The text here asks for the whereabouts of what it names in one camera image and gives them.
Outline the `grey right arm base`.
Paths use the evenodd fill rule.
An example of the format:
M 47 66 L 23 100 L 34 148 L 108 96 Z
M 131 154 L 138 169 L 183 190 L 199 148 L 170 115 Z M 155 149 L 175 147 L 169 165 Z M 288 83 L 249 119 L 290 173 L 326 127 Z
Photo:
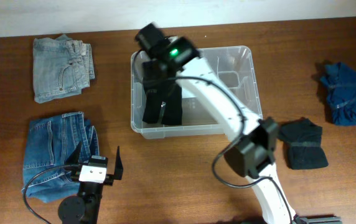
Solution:
M 322 217 L 322 218 L 306 218 L 296 217 L 294 224 L 342 224 L 340 217 Z

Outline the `black garment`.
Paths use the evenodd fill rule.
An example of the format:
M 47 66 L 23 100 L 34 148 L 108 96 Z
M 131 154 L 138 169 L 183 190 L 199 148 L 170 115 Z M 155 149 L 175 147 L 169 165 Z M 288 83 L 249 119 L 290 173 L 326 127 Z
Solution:
M 182 124 L 182 88 L 174 80 L 162 81 L 156 61 L 142 63 L 146 106 L 143 122 L 168 126 Z

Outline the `light blue jeans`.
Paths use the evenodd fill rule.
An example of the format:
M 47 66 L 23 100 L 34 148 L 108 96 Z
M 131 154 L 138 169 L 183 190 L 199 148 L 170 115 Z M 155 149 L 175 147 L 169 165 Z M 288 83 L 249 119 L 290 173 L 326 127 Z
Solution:
M 33 41 L 34 101 L 79 95 L 95 79 L 92 48 L 63 34 Z

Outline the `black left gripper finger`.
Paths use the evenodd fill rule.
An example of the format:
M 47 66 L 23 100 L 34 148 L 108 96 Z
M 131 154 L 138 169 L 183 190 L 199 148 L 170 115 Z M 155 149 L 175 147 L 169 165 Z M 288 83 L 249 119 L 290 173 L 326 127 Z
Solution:
M 68 159 L 65 161 L 65 165 L 75 165 L 79 163 L 79 158 L 80 158 L 80 152 L 82 149 L 82 142 L 79 142 L 75 148 L 75 150 L 72 152 L 72 154 L 68 157 Z
M 115 159 L 115 170 L 114 170 L 114 174 L 113 174 L 114 180 L 121 180 L 123 177 L 123 171 L 124 171 L 124 167 L 123 167 L 123 163 L 122 163 L 121 156 L 120 156 L 120 149 L 119 149 L 119 147 L 117 147 L 116 159 Z

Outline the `dark blue garment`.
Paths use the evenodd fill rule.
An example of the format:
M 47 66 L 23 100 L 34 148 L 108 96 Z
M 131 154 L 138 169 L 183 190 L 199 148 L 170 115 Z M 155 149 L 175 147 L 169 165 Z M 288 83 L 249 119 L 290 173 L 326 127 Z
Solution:
M 356 71 L 339 62 L 324 66 L 320 79 L 327 88 L 326 102 L 332 111 L 332 121 L 338 126 L 356 126 Z

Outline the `dark green-black garment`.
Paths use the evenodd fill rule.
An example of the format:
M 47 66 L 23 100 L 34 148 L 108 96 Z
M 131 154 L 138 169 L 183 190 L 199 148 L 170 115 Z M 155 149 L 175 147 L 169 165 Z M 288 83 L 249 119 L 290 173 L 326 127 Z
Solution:
M 320 169 L 329 165 L 321 147 L 322 127 L 307 118 L 284 124 L 278 139 L 287 149 L 289 167 L 293 170 Z

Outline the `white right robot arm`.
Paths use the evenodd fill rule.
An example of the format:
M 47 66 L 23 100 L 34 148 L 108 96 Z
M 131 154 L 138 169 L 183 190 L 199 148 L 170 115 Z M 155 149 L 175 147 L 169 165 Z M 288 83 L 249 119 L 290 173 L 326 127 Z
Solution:
M 234 173 L 248 181 L 244 188 L 253 189 L 266 223 L 294 223 L 296 212 L 282 190 L 274 157 L 278 123 L 272 118 L 261 119 L 245 106 L 187 38 L 170 41 L 150 23 L 134 39 L 156 66 L 155 74 L 141 77 L 142 83 L 177 83 L 222 127 L 230 143 L 216 155 L 212 170 L 224 158 Z

